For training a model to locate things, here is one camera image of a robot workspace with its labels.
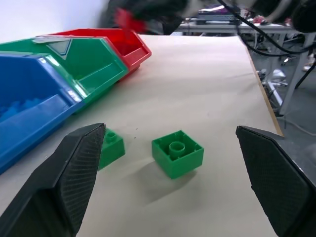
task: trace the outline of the green duplo block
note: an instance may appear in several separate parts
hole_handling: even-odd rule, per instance
[[[90,104],[128,73],[127,66],[99,38],[38,37],[0,44],[0,51],[48,54],[45,60]]]
[[[123,155],[125,155],[123,139],[112,130],[106,128],[100,156],[99,170],[108,166]]]
[[[153,157],[165,173],[176,179],[202,165],[204,149],[183,131],[152,142]]]

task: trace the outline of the person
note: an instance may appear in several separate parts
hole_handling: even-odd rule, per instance
[[[308,56],[308,63],[304,65],[303,71],[307,72],[312,65],[315,63],[315,51],[313,51],[309,56]]]
[[[108,6],[102,11],[98,27],[99,28],[119,28],[115,22],[115,15],[118,8],[125,7],[126,0],[109,0]],[[148,35],[170,35],[182,23],[182,17],[176,14],[159,16],[157,19],[146,21]]]

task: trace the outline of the plastic bin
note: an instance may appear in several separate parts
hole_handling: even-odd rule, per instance
[[[84,105],[46,57],[0,52],[0,174]]]
[[[137,33],[122,29],[76,29],[54,33],[52,35],[70,37],[102,37],[128,67],[131,75],[148,59],[152,52],[148,49]]]
[[[103,39],[36,37],[0,44],[0,50],[51,54],[49,63],[87,104],[128,73]]]

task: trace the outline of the table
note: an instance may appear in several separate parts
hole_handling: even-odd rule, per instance
[[[298,33],[295,29],[290,26],[282,26],[278,24],[270,24],[261,26],[260,24],[255,24],[261,30],[267,34],[295,34]],[[254,29],[250,26],[242,23],[240,26],[240,32],[243,34],[253,33]],[[235,25],[219,25],[219,24],[206,24],[197,25],[195,22],[183,23],[176,30],[177,32],[197,32],[197,33],[236,33]]]
[[[78,237],[276,237],[250,188],[236,126],[280,133],[237,37],[143,36],[152,57],[129,79],[0,176],[0,214],[69,132],[93,123],[124,138],[126,155],[98,172]],[[202,167],[170,180],[151,141],[183,130]]]
[[[259,27],[261,30],[266,32],[267,34],[277,34],[274,36],[274,40],[278,41],[279,45],[283,45],[284,38],[286,34],[297,34],[299,33],[292,27],[286,27],[278,24],[270,24],[261,26],[260,24],[255,24],[257,27]],[[254,29],[246,25],[245,23],[242,23],[240,26],[240,32],[243,34],[249,34],[256,32]],[[218,24],[208,24],[208,25],[197,25],[194,22],[191,23],[183,23],[180,25],[180,27],[177,29],[179,32],[201,32],[201,33],[236,33],[236,27],[235,25],[218,25]],[[315,39],[315,33],[311,34],[305,34],[306,40],[304,43],[304,47],[311,45]],[[273,53],[280,53],[280,50],[274,48]],[[267,78],[267,85],[270,89],[270,91],[273,93],[273,96],[275,100],[277,101],[278,105],[280,106],[278,113],[280,115],[285,115],[287,113],[287,108],[289,106],[290,100],[292,98],[292,95],[294,93],[294,89],[300,78],[303,76],[302,68],[304,64],[307,61],[307,55],[308,52],[303,53],[299,56],[299,61],[297,63],[296,70],[294,74],[291,76],[291,81],[288,86],[288,92],[284,98],[284,100],[279,96],[277,90],[273,86],[273,84],[270,82],[273,76],[273,72],[276,68],[278,68],[279,61],[278,58],[274,57],[271,59],[271,66],[269,67],[271,69],[271,72],[268,72],[269,76]]]

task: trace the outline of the floor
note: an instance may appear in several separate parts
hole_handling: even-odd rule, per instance
[[[261,69],[260,65],[266,65],[267,63],[266,57],[252,52],[251,57],[257,70]],[[286,80],[288,83],[290,83],[291,75],[296,68],[296,63],[297,60],[294,59],[281,67],[287,76]],[[279,87],[277,90],[284,99],[287,88]],[[294,125],[278,118],[278,122],[286,138],[293,140],[302,149],[316,143],[316,71],[312,72],[294,92],[284,119],[294,122],[309,133],[315,134],[315,136],[308,135]]]

